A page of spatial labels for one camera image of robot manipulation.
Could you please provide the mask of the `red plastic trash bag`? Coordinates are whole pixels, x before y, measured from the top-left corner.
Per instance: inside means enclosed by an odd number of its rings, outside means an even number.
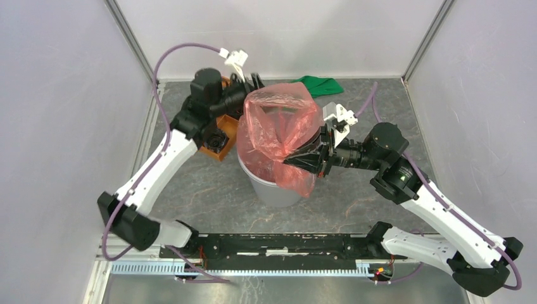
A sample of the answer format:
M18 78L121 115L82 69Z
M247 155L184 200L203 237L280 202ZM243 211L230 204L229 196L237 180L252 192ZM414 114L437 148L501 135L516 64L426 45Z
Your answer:
M246 168L267 182L307 198L314 174L284 164L324 124L322 109L301 82L279 83L250 92L239 119L237 152Z

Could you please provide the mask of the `grey trash bin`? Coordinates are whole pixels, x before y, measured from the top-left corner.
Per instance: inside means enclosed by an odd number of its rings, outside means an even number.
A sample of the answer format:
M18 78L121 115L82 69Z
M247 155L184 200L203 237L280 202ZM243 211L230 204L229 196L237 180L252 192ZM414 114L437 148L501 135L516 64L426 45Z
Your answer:
M296 191L281 188L274 182L269 182L257 177L246 167L239 156L238 162L244 173L250 179L258 199L267 206L285 208L294 205L301 199L301 196Z

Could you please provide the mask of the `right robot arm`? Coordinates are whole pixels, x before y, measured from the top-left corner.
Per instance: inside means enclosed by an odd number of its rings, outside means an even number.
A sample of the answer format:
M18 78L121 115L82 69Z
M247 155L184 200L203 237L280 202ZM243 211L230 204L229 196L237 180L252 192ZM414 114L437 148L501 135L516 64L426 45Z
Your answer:
M487 297L522 280L515 259L523 245L515 237L498 236L466 215L441 193L437 185L405 155L408 141L392 123L375 124L362 142L337 142L335 130L325 125L319 133L287 156L284 163L318 177L333 166L374 172L371 186L383 198L418 216L441 236L433 240L378 222L365 242L373 258L403 256L446 272L466 291Z

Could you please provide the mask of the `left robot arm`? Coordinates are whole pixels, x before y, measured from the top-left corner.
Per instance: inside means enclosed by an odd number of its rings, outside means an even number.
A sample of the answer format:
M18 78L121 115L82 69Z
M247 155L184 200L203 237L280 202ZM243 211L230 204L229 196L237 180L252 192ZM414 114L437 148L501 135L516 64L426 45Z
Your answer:
M189 84L190 93L172 121L167 123L159 146L142 167L113 194L103 192L97 205L105 224L104 237L110 232L144 251L154 244L172 245L184 258L199 250L193 230L181 221L161 222L149 214L170 179L190 157L208 142L217 130L217 119L243 109L247 95L264 87L261 77L252 73L242 80L233 73L223 85L220 72L203 68Z

